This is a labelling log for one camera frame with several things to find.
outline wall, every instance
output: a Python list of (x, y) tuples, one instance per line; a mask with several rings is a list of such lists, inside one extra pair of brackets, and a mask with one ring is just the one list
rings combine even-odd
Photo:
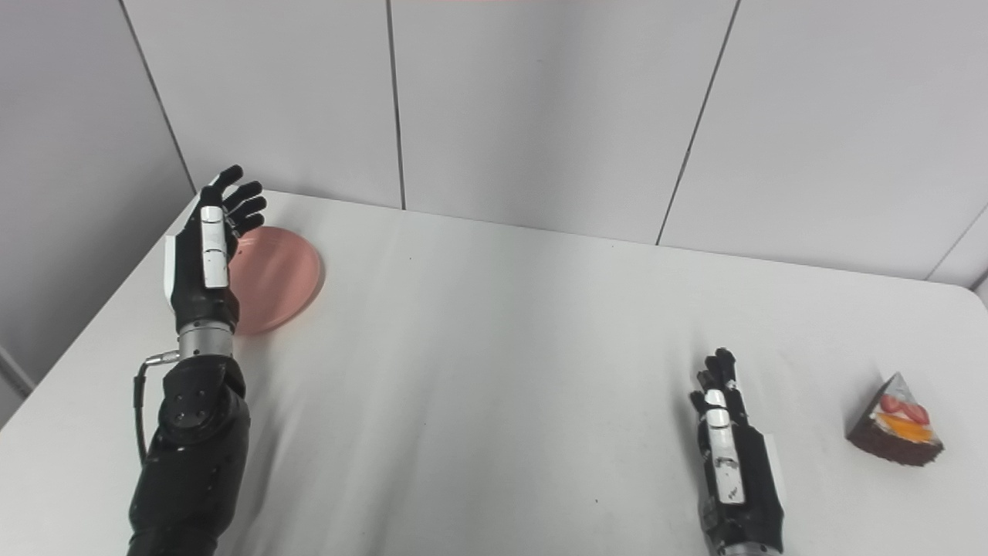
[(125, 0), (193, 181), (400, 207), (384, 0)]
[(985, 17), (744, 0), (662, 244), (929, 276), (988, 204)]
[(944, 257), (930, 279), (969, 288), (984, 280), (986, 276), (988, 276), (988, 206), (981, 210), (981, 215), (971, 223), (967, 232), (957, 239), (957, 243)]
[(981, 2), (124, 1), (197, 181), (238, 159), (414, 211), (988, 270)]
[(0, 99), (0, 345), (37, 380), (193, 190), (115, 0), (0, 3)]

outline plate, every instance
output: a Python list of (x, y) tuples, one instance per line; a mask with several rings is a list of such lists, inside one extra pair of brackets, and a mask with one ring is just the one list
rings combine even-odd
[(322, 281), (322, 264), (312, 244), (275, 227), (244, 234), (229, 269), (230, 289), (240, 300), (237, 335), (287, 323), (312, 301)]

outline chocolate cake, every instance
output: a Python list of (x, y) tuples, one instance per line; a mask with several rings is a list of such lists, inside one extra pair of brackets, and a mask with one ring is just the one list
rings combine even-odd
[(916, 403), (899, 373), (878, 390), (848, 440), (865, 452), (903, 465), (926, 465), (944, 451), (930, 427), (930, 415)]

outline white table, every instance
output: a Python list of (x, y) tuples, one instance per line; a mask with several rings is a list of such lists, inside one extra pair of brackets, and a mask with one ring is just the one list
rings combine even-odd
[[(970, 292), (269, 198), (327, 278), (237, 345), (253, 426), (221, 555), (701, 556), (687, 392), (720, 345), (776, 437), (787, 554), (982, 549), (988, 312)], [(0, 432), (0, 553), (124, 553), (130, 377), (174, 347), (161, 259), (159, 243)], [(844, 439), (894, 371), (947, 445), (923, 469)]]

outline black cable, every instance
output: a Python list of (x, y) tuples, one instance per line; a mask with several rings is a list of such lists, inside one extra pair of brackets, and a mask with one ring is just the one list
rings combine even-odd
[(133, 424), (137, 429), (137, 454), (140, 465), (144, 466), (147, 458), (147, 447), (144, 444), (144, 375), (147, 373), (147, 363), (141, 363), (137, 376), (133, 377)]

